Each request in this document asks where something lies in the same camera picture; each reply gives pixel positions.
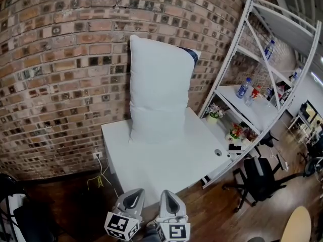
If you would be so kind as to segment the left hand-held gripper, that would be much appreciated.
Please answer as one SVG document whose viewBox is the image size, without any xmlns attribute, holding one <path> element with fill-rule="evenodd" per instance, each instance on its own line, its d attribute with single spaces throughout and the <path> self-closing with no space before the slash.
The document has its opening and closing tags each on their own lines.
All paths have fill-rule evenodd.
<svg viewBox="0 0 323 242">
<path fill-rule="evenodd" d="M 144 189 L 133 189 L 120 195 L 113 211 L 107 213 L 104 223 L 107 234 L 117 239 L 131 239 L 142 222 L 144 202 Z"/>
</svg>

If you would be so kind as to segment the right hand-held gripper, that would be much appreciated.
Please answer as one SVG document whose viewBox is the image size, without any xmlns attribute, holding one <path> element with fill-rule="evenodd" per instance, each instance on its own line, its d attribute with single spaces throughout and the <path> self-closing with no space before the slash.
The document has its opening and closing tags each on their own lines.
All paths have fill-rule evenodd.
<svg viewBox="0 0 323 242">
<path fill-rule="evenodd" d="M 174 193 L 164 190 L 159 202 L 159 215 L 155 220 L 161 241 L 189 241 L 190 223 L 185 203 Z"/>
</svg>

